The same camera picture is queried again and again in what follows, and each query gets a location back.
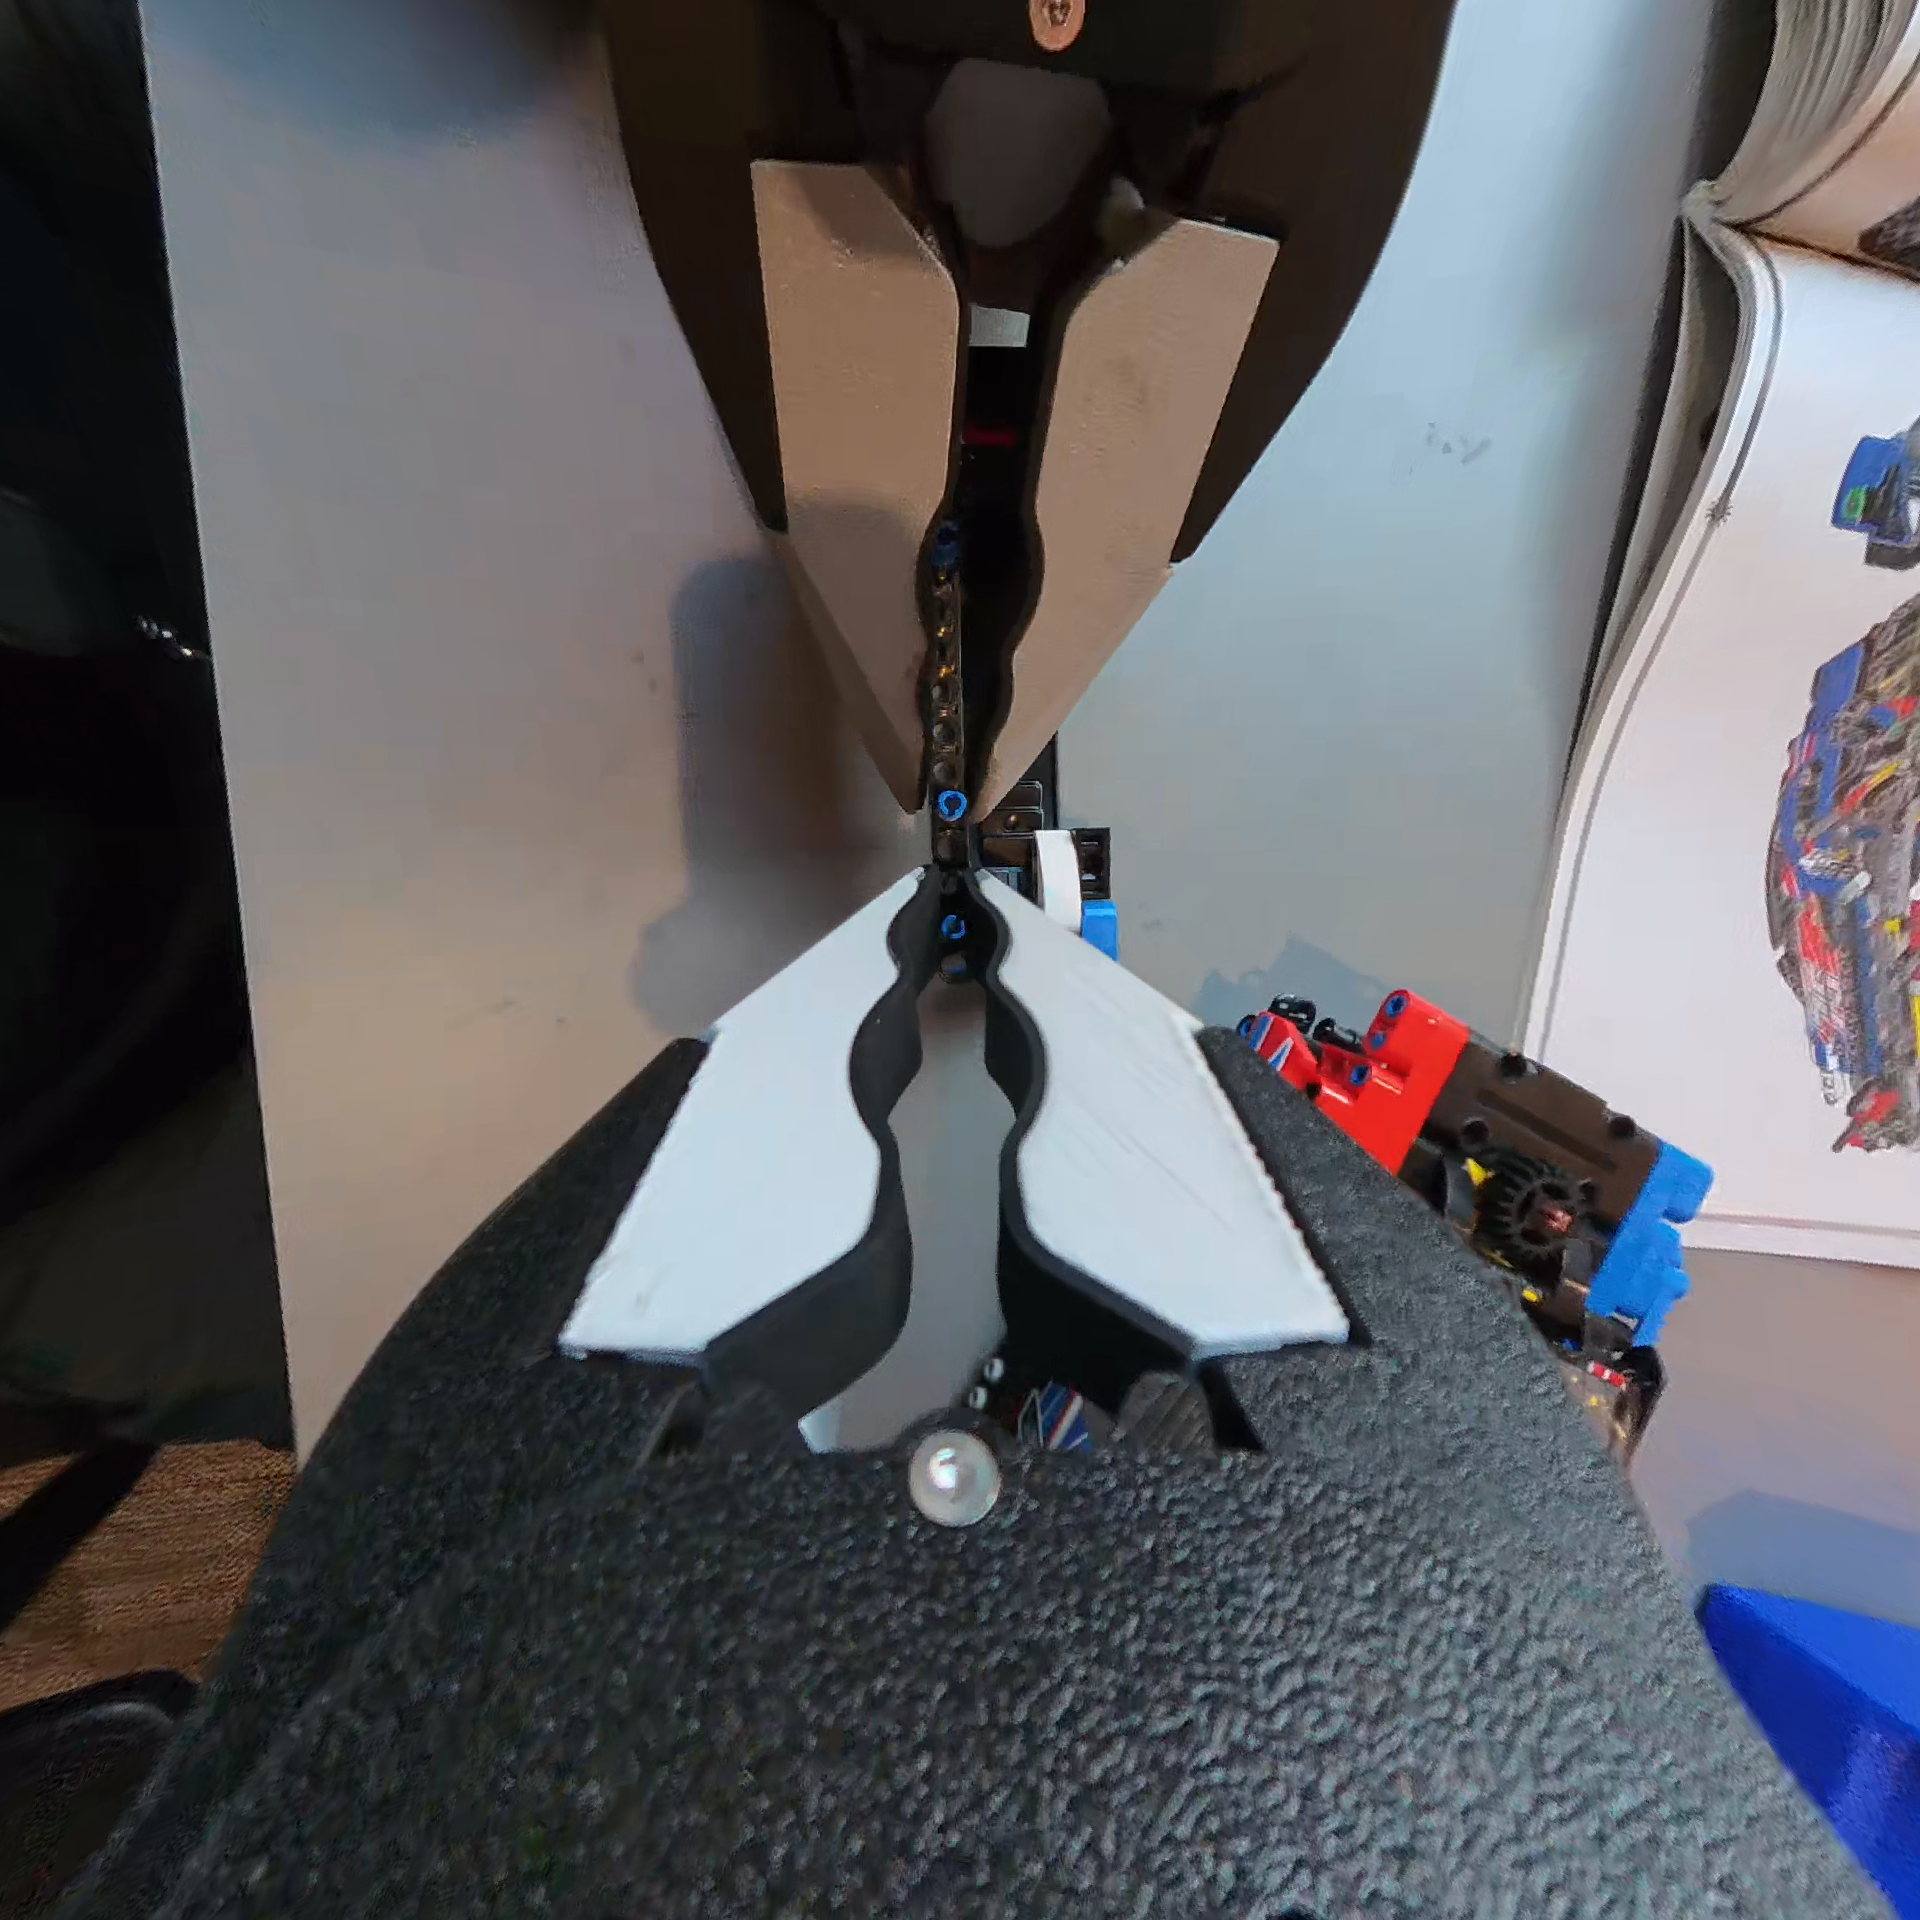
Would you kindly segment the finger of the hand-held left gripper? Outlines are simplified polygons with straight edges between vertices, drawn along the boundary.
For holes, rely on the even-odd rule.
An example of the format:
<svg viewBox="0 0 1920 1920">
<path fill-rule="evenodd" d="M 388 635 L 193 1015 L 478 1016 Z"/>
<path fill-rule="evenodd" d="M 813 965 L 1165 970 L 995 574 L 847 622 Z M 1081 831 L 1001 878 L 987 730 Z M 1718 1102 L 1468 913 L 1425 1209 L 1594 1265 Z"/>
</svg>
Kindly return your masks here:
<svg viewBox="0 0 1920 1920">
<path fill-rule="evenodd" d="M 922 557 L 948 496 L 959 297 L 865 165 L 754 160 L 783 530 L 772 535 L 853 730 L 923 807 Z"/>
<path fill-rule="evenodd" d="M 1278 254 L 1260 230 L 1157 219 L 1067 305 L 1031 485 L 1038 584 L 974 805 L 1001 802 L 1167 583 Z"/>
</svg>

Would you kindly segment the red black toy race car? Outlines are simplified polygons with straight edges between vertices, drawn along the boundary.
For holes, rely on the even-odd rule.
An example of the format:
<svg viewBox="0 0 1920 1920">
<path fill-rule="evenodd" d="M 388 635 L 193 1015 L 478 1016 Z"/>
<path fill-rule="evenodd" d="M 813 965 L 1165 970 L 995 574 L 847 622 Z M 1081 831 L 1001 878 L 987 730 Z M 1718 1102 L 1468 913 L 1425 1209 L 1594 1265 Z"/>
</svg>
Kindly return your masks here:
<svg viewBox="0 0 1920 1920">
<path fill-rule="evenodd" d="M 1690 1294 L 1683 1229 L 1711 1167 L 1409 989 L 1364 1026 L 1279 994 L 1236 1032 L 1495 1267 L 1630 1466 L 1665 1394 L 1660 1341 Z"/>
</svg>

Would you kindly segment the person's black clothing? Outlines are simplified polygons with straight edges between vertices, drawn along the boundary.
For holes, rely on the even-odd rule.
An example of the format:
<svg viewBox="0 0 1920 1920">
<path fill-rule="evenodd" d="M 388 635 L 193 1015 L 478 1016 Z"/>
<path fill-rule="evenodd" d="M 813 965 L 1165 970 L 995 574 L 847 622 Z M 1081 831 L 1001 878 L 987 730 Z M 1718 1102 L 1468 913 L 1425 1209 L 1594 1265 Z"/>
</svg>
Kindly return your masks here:
<svg viewBox="0 0 1920 1920">
<path fill-rule="evenodd" d="M 138 5 L 3 5 L 5 1706 L 203 1677 L 292 1481 Z"/>
</svg>

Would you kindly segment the grey desk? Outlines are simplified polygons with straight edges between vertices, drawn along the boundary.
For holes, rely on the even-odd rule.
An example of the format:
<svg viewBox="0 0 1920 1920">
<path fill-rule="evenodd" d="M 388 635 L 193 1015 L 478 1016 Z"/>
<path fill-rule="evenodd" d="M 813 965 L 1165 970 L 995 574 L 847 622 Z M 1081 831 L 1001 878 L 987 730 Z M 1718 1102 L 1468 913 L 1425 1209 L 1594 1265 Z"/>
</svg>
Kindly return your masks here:
<svg viewBox="0 0 1920 1920">
<path fill-rule="evenodd" d="M 1765 5 L 1461 5 L 1353 319 L 1062 733 L 1207 1019 L 1510 1038 L 1665 245 Z M 502 5 L 142 5 L 294 1443 L 666 1039 L 922 835 L 836 723 L 617 167 Z"/>
</svg>

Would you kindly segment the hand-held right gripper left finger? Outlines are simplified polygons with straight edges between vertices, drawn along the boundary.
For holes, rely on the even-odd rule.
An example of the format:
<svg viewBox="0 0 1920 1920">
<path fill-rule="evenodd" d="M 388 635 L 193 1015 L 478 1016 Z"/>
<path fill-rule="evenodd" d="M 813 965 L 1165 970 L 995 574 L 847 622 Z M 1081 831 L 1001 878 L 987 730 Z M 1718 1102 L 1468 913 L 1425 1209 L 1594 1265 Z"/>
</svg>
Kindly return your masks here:
<svg viewBox="0 0 1920 1920">
<path fill-rule="evenodd" d="M 914 1291 L 897 1112 L 942 912 L 938 872 L 910 871 L 711 1021 L 561 1355 L 756 1386 L 809 1442 L 889 1442 L 938 1400 L 885 1368 Z"/>
</svg>

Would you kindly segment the open instruction booklet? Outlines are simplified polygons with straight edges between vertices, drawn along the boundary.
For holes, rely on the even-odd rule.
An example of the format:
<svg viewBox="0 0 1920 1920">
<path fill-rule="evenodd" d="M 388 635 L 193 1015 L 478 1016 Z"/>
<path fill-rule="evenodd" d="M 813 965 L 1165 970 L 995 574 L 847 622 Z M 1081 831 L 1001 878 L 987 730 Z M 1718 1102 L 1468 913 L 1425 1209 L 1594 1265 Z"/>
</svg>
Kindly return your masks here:
<svg viewBox="0 0 1920 1920">
<path fill-rule="evenodd" d="M 1774 5 L 1553 855 L 1526 1050 L 1716 1170 L 1691 1238 L 1916 1265 L 1918 10 Z"/>
</svg>

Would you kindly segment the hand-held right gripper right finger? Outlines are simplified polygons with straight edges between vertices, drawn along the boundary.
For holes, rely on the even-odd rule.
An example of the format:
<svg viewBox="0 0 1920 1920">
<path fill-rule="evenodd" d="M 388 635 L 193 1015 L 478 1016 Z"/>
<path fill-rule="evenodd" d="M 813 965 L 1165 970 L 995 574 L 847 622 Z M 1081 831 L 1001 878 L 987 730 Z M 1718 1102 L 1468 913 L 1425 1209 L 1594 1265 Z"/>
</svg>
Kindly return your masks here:
<svg viewBox="0 0 1920 1920">
<path fill-rule="evenodd" d="M 997 878 L 966 885 L 1007 1103 L 999 1311 L 1011 1362 L 1108 1416 L 1146 1375 L 1343 1349 L 1353 1315 L 1201 1024 Z"/>
</svg>

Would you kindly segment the blue storage bin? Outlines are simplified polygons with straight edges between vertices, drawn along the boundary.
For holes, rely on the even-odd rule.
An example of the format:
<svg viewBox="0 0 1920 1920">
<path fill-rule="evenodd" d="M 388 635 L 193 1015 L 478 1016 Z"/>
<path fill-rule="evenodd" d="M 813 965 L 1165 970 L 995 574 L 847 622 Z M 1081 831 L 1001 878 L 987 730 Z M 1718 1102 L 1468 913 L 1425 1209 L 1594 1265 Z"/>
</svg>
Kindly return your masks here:
<svg viewBox="0 0 1920 1920">
<path fill-rule="evenodd" d="M 1715 1583 L 1702 1635 L 1794 1779 L 1901 1918 L 1918 1915 L 1918 1629 Z"/>
</svg>

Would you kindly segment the small toy brick assembly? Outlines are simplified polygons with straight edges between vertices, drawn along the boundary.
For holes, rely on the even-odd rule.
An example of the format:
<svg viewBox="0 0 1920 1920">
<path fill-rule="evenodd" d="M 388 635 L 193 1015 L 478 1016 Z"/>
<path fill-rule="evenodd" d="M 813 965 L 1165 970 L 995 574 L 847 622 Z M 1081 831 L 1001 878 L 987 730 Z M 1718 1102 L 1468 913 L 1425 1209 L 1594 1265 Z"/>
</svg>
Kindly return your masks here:
<svg viewBox="0 0 1920 1920">
<path fill-rule="evenodd" d="M 927 859 L 945 898 L 942 974 L 969 975 L 959 879 L 983 872 L 1119 954 L 1113 847 L 1106 826 L 1067 825 L 1059 741 L 1046 735 L 999 799 L 987 758 L 1013 707 L 1015 650 L 1039 586 L 1039 535 L 1029 513 L 1042 425 L 1036 321 L 1006 303 L 969 303 L 956 384 L 948 496 L 918 560 L 925 653 L 918 669 L 922 798 Z"/>
</svg>

